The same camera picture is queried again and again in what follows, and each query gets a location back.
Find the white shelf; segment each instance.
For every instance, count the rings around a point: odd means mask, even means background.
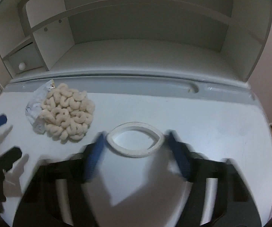
[[[32,69],[26,72],[22,72],[19,74],[16,74],[15,78],[12,79],[10,82],[19,82],[22,79],[33,79],[38,78],[38,76],[44,76],[46,73],[46,69],[44,67],[39,67],[36,69]]]
[[[170,76],[244,87],[220,53],[153,40],[105,40],[74,45],[48,72],[25,72],[34,78],[97,74]]]
[[[8,59],[12,54],[19,51],[23,47],[27,46],[28,44],[32,43],[32,39],[30,36],[24,38],[20,43],[18,43],[14,49],[12,49],[8,54],[6,54],[2,59]]]
[[[224,15],[222,13],[219,13],[215,10],[212,10],[203,6],[198,6],[197,4],[194,4],[194,3],[184,2],[179,0],[100,0],[100,1],[95,1],[92,3],[87,3],[84,5],[60,12],[56,15],[51,14],[51,17],[45,20],[39,19],[39,21],[41,20],[42,21],[32,26],[31,32],[35,32],[49,25],[50,23],[54,21],[68,18],[76,14],[84,13],[87,11],[91,11],[91,10],[95,10],[95,9],[99,9],[103,7],[112,7],[112,6],[119,6],[119,5],[122,6],[122,5],[128,5],[128,4],[157,4],[161,6],[172,6],[174,8],[180,8],[182,9],[182,11],[185,10],[192,13],[200,14],[225,25],[231,25],[231,26],[245,29],[251,34],[251,36],[254,39],[258,40],[259,42],[262,42],[264,40],[264,38],[260,38],[258,35],[256,35],[255,32],[253,32],[251,28],[243,25],[239,21],[234,20],[233,18],[227,15]]]

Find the black mount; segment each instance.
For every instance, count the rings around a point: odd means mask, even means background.
[[[173,151],[183,177],[193,182],[190,195],[176,227],[200,226],[207,178],[217,178],[218,187],[212,219],[204,224],[210,226],[260,227],[261,221],[256,205],[242,178],[229,160],[216,162],[198,158],[186,144],[177,142],[173,133],[167,136],[167,143]],[[88,165],[91,172],[97,163],[97,142],[86,147],[80,159],[68,160],[40,166],[25,192],[17,209],[13,227],[71,226],[63,222],[55,187],[56,179],[67,180],[68,199],[75,227],[97,226],[98,224],[85,198],[81,185],[88,183]]]

